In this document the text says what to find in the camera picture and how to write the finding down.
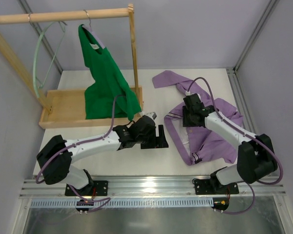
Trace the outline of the purple trousers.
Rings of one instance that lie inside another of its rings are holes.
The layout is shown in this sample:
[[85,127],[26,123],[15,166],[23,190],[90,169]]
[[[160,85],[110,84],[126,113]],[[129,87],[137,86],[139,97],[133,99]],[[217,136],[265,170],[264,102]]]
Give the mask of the purple trousers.
[[[198,84],[191,84],[192,80],[173,71],[165,70],[152,78],[155,88],[176,86],[178,91],[185,94],[188,89],[192,94],[197,93],[205,106],[212,105],[210,94]],[[223,158],[226,163],[233,164],[237,158],[237,152],[233,146],[204,127],[183,127],[181,102],[170,110],[164,117],[165,127],[182,160],[188,166],[200,162],[208,162]]]

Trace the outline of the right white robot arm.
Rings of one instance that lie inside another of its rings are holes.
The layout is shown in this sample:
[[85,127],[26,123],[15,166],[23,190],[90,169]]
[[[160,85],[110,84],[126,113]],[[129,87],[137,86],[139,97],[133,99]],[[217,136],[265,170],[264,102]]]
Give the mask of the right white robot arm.
[[228,142],[237,152],[237,163],[210,175],[209,184],[215,193],[226,186],[246,182],[252,184],[278,168],[271,139],[257,136],[225,117],[214,104],[205,106],[198,94],[186,93],[183,126],[204,127]]

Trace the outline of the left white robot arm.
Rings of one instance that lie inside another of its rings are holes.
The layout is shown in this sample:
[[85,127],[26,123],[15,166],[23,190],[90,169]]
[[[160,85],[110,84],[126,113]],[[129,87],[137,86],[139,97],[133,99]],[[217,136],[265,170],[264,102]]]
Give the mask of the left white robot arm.
[[61,135],[52,137],[37,155],[40,170],[36,183],[47,185],[64,182],[67,195],[90,196],[96,182],[85,169],[73,163],[104,152],[116,152],[140,145],[141,149],[168,148],[163,125],[156,125],[154,117],[142,116],[125,125],[111,126],[107,133],[75,140]]

